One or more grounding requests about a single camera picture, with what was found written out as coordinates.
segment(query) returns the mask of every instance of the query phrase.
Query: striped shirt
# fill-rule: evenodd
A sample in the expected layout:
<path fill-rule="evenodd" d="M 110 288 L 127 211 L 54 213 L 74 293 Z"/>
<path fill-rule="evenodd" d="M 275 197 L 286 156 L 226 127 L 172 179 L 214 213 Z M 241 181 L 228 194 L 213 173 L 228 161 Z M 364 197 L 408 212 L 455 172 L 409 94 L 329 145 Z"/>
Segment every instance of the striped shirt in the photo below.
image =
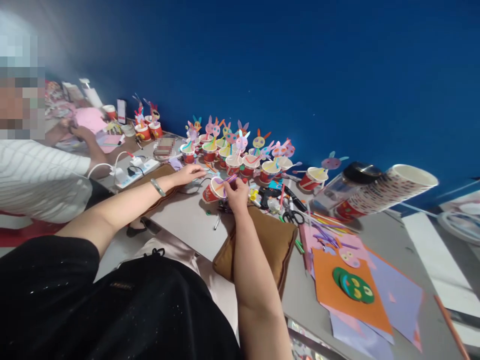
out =
<path fill-rule="evenodd" d="M 88 157 L 33 140 L 0 140 L 0 210 L 49 223 L 66 223 L 92 195 Z"/>

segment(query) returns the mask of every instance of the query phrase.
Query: brown pillow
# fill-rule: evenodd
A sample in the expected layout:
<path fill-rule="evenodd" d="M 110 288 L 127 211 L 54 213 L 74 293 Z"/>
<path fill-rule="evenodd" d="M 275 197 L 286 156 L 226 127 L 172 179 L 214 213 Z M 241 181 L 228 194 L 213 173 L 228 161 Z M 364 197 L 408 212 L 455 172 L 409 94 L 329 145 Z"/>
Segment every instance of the brown pillow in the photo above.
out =
<path fill-rule="evenodd" d="M 283 295 L 290 255 L 295 247 L 299 229 L 292 223 L 281 222 L 277 217 L 266 215 L 255 206 L 250 206 L 248 212 L 255 225 L 261 248 L 270 265 L 276 287 Z M 226 238 L 221 249 L 213 259 L 213 269 L 230 282 L 234 280 L 234 252 L 236 228 Z"/>
<path fill-rule="evenodd" d="M 149 183 L 150 182 L 150 179 L 158 179 L 158 178 L 161 178 L 161 177 L 164 177 L 164 176 L 167 176 L 167 175 L 171 175 L 171 174 L 175 174 L 177 171 L 172 167 L 172 165 L 170 165 L 169 163 L 165 164 L 165 165 L 162 165 L 160 166 L 159 168 L 149 172 L 148 174 L 146 174 L 145 176 L 141 177 L 139 180 L 135 181 L 133 184 L 131 185 L 128 185 L 127 187 L 125 187 L 124 189 L 122 189 L 122 191 L 125 191 L 125 190 L 128 190 L 128 189 L 133 189 L 133 188 L 136 188 L 140 185 L 143 185 L 143 184 L 146 184 L 146 183 Z M 169 199 L 173 194 L 175 194 L 177 192 L 177 190 L 181 188 L 181 186 L 176 186 L 176 187 L 173 187 L 171 188 L 170 190 L 168 190 L 165 195 L 166 196 L 163 196 L 160 198 L 160 200 L 156 201 L 152 206 L 150 206 L 148 208 L 147 211 L 145 211 L 141 216 L 145 215 L 146 213 L 148 213 L 149 211 L 155 209 L 158 205 L 160 205 L 160 203 L 166 199 Z"/>

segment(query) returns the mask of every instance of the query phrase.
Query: black lid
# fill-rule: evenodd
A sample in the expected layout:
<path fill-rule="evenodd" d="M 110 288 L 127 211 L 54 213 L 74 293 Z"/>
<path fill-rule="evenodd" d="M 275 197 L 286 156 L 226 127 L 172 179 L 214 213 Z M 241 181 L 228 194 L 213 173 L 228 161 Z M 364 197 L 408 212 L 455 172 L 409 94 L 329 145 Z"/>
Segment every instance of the black lid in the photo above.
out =
<path fill-rule="evenodd" d="M 376 166 L 354 161 L 343 170 L 343 175 L 354 183 L 368 185 L 382 176 L 382 171 Z"/>

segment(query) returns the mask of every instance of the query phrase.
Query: power strip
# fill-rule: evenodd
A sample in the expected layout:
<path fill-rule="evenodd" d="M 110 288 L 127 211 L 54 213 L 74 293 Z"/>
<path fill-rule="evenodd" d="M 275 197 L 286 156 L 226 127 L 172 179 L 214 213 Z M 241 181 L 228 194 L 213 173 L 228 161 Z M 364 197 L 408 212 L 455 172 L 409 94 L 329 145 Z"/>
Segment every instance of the power strip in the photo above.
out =
<path fill-rule="evenodd" d="M 149 172 L 158 168 L 160 166 L 160 163 L 156 160 L 150 159 L 147 162 L 143 163 L 143 166 L 144 167 L 143 167 L 142 170 L 143 170 L 143 173 L 146 175 Z M 137 181 L 138 179 L 143 177 L 142 172 L 140 170 L 138 170 L 136 168 L 133 168 L 133 169 L 135 171 L 135 175 L 127 176 L 127 179 L 124 182 L 116 184 L 116 186 L 119 189 L 125 189 L 128 185 L 134 183 L 135 181 Z"/>

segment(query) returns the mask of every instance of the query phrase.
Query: table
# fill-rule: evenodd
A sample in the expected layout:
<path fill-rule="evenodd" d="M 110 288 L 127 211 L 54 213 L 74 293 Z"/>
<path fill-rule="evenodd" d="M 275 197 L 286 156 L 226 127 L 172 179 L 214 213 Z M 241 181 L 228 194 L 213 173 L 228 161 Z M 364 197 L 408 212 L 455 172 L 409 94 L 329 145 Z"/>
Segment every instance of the table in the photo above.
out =
<path fill-rule="evenodd" d="M 181 143 L 180 139 L 177 140 L 175 148 L 178 149 Z M 135 155 L 144 155 L 149 158 L 152 154 L 152 144 L 145 146 L 144 150 L 135 152 Z M 118 162 L 118 166 L 126 169 L 128 162 L 129 159 L 123 159 Z M 106 187 L 113 185 L 111 176 L 100 182 Z M 232 230 L 234 218 L 233 215 L 224 214 L 217 230 L 213 230 L 217 221 L 217 205 L 204 204 L 201 200 L 201 194 L 207 184 L 208 182 L 205 181 L 199 191 L 192 195 L 177 193 L 171 199 L 163 201 L 148 216 L 154 223 L 212 261 Z M 295 185 L 290 188 L 301 200 L 309 198 L 309 195 L 302 193 Z M 210 210 L 213 216 L 207 216 L 207 210 Z M 433 298 L 436 292 L 432 282 L 401 219 L 388 212 L 382 212 L 363 217 L 360 222 L 363 226 L 360 236 L 365 245 L 389 261 L 425 291 L 425 300 L 418 318 L 423 354 L 400 333 L 393 330 L 394 357 L 410 360 L 462 359 Z M 370 359 L 333 337 L 329 312 L 317 302 L 315 282 L 310 275 L 306 274 L 303 258 L 296 249 L 291 255 L 288 266 L 282 306 L 287 317 L 295 320 L 347 359 Z"/>

